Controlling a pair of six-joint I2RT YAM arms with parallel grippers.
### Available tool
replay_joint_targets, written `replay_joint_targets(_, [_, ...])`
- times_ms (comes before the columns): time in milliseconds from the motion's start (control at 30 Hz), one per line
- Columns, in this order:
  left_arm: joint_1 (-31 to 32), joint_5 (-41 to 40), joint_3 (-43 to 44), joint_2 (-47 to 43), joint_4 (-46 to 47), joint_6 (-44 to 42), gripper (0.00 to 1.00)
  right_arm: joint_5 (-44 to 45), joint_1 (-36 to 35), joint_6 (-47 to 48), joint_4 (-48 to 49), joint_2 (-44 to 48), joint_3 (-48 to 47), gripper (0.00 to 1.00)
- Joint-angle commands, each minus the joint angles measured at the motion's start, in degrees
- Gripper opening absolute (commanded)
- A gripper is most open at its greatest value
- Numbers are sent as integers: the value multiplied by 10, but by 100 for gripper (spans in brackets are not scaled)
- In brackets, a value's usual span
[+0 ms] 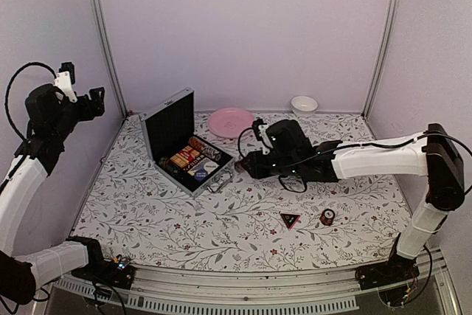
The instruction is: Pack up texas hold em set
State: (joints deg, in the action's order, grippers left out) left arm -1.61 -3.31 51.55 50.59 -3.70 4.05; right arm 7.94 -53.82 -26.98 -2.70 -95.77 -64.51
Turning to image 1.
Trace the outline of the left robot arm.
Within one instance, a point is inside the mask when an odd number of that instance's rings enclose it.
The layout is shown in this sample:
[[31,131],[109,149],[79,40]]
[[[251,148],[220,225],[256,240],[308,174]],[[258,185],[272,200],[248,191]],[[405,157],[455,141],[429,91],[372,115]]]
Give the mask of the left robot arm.
[[25,100],[27,136],[15,152],[1,183],[1,298],[26,305],[41,286],[81,268],[94,281],[104,280],[109,264],[90,252],[95,240],[65,241],[29,255],[13,257],[13,244],[33,196],[51,175],[64,142],[79,122],[104,114],[105,89],[76,96],[52,84],[34,89]]

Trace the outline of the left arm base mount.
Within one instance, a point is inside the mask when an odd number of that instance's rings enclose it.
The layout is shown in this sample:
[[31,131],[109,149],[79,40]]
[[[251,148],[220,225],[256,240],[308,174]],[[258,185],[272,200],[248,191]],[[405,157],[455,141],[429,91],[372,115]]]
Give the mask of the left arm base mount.
[[101,254],[89,254],[88,263],[71,271],[72,276],[90,282],[131,290],[136,269],[127,260],[106,260]]

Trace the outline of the grey white chip stack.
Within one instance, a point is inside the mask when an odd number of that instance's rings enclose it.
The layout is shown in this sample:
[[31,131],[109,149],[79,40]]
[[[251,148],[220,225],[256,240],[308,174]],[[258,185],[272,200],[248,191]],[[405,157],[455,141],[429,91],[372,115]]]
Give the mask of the grey white chip stack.
[[219,162],[221,160],[221,152],[211,145],[206,145],[203,148],[202,152],[204,153],[204,155],[208,156],[215,162]]

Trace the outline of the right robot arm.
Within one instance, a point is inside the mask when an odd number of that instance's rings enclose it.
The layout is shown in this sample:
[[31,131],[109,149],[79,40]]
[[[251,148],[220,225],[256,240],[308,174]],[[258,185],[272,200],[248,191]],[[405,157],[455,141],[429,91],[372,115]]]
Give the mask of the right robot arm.
[[381,267],[381,276],[396,283],[410,269],[427,240],[441,227],[449,212],[458,209],[469,190],[464,183],[464,163],[456,146],[440,124],[426,131],[370,142],[332,140],[313,145],[295,120],[267,125],[253,123],[251,131],[260,150],[241,156],[236,168],[254,179],[295,176],[308,182],[337,182],[358,176],[427,176],[424,201],[408,226],[399,234],[392,258]]

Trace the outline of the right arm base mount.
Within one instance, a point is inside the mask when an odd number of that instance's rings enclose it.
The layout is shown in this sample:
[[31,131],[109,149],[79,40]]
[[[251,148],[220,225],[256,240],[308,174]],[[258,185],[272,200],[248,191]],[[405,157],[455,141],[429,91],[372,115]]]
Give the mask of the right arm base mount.
[[395,252],[386,261],[359,266],[355,270],[355,279],[361,290],[413,280],[419,275],[417,258],[408,259]]

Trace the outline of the aluminium poker case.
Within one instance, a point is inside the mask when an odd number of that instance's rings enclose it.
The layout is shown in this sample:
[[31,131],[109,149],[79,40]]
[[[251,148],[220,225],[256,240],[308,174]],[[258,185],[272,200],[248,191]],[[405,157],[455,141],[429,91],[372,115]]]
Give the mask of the aluminium poker case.
[[[191,88],[182,89],[155,108],[141,113],[139,121],[147,154],[154,166],[163,173],[164,177],[191,197],[196,198],[204,191],[219,193],[232,182],[232,165],[235,158],[195,132],[194,91]],[[206,145],[217,148],[221,152],[221,160],[215,162],[199,151],[201,155],[182,168],[182,173],[179,176],[169,175],[159,166],[160,158],[170,159],[182,148],[189,145],[188,141],[192,136],[203,140]],[[204,170],[205,162],[218,164],[218,169],[211,173],[207,171],[208,176],[203,181],[197,181],[193,175],[198,170]]]

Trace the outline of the brown tall chip stack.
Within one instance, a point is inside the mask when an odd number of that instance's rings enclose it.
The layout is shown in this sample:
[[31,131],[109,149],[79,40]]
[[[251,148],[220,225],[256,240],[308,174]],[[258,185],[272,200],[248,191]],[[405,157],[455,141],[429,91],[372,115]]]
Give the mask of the brown tall chip stack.
[[243,167],[241,161],[235,162],[235,169],[238,172],[243,172],[244,171],[244,167]]

